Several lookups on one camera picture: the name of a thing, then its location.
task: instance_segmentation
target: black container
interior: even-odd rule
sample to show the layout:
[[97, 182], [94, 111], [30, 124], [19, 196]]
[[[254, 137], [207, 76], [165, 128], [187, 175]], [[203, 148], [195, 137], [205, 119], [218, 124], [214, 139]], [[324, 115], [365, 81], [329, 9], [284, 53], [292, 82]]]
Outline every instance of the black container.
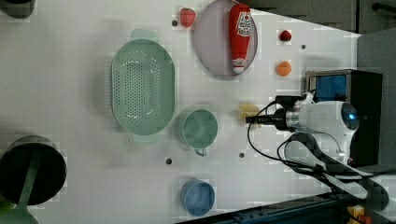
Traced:
[[35, 0], [0, 0], [0, 7], [8, 16], [24, 19], [32, 15], [35, 9]]
[[64, 185], [66, 163], [56, 146], [43, 137], [24, 137], [15, 142], [0, 160], [0, 195], [12, 203], [20, 200], [33, 152], [39, 162], [28, 205], [46, 202]]

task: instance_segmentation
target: ketchup label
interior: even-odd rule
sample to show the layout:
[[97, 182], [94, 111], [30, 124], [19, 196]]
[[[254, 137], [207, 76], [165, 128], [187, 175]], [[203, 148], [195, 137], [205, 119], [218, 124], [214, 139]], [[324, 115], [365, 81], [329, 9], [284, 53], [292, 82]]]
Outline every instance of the ketchup label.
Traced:
[[239, 13], [238, 23], [236, 24], [238, 34], [241, 36], [250, 36], [251, 17], [250, 12]]
[[233, 67], [244, 67], [245, 66], [245, 60], [238, 58], [233, 60]]

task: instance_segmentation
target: plate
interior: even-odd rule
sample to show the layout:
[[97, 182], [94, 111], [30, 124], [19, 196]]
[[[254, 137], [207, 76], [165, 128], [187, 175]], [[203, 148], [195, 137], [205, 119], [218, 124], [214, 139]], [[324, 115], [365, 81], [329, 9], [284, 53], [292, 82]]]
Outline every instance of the plate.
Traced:
[[[200, 16], [194, 34], [195, 47], [202, 63], [214, 74], [234, 76], [229, 37], [230, 11], [237, 3], [218, 0], [206, 7]], [[252, 18], [250, 42], [247, 49], [248, 70], [258, 46], [257, 29]]]

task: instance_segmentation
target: small red tomato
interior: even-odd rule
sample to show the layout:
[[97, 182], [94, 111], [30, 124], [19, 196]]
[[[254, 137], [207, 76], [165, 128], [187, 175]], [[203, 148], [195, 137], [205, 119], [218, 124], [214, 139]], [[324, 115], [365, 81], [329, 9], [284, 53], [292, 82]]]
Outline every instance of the small red tomato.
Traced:
[[280, 34], [279, 39], [280, 39], [281, 41], [288, 42], [288, 41], [291, 40], [291, 33], [290, 33], [289, 31], [285, 30], [285, 31], [283, 31], [283, 32]]

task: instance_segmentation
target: blue bowl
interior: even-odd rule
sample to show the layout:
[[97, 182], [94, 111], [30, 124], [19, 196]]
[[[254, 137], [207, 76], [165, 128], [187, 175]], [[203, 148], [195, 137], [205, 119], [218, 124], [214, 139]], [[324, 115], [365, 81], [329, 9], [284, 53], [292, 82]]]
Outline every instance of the blue bowl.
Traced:
[[200, 217], [212, 208], [215, 202], [215, 191], [208, 183], [192, 179], [181, 189], [180, 201], [190, 214]]

